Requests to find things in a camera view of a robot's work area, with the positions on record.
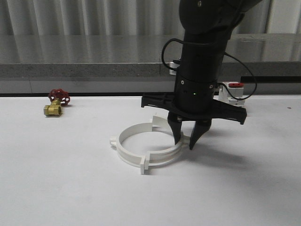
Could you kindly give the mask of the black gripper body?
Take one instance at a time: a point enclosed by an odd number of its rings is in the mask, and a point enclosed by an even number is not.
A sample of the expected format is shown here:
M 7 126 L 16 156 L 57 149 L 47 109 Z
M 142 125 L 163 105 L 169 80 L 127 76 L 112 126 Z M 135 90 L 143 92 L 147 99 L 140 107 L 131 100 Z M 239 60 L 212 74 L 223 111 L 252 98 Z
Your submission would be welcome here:
M 168 110 L 168 119 L 171 121 L 226 119 L 243 125 L 246 109 L 215 100 L 215 86 L 216 81 L 190 81 L 178 72 L 173 93 L 144 93 L 141 107 L 153 106 Z

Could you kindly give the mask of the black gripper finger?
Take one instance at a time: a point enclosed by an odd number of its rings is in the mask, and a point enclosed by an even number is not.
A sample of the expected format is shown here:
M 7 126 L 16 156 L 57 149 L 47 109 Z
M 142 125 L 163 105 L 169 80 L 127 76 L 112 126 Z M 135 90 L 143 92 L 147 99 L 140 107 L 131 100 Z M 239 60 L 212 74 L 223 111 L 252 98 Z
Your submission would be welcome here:
M 211 119 L 203 119 L 195 122 L 194 128 L 190 136 L 190 143 L 189 143 L 190 150 L 193 149 L 194 145 L 199 140 L 199 138 L 207 131 L 209 131 L 211 124 L 212 124 Z
M 174 144 L 176 145 L 181 139 L 182 122 L 178 120 L 177 115 L 174 113 L 168 113 L 167 122 L 172 130 Z

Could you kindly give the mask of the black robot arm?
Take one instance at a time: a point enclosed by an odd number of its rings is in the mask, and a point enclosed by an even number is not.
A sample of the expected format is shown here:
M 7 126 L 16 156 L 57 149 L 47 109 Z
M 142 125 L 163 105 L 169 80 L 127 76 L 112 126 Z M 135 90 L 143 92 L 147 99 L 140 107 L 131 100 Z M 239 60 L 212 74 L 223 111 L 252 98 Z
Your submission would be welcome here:
M 255 0 L 180 1 L 179 17 L 185 32 L 174 92 L 142 96 L 142 106 L 168 110 L 176 143 L 182 136 L 183 121 L 195 122 L 190 148 L 210 129 L 212 119 L 245 122 L 246 109 L 215 100 L 214 91 L 231 33 L 256 4 Z

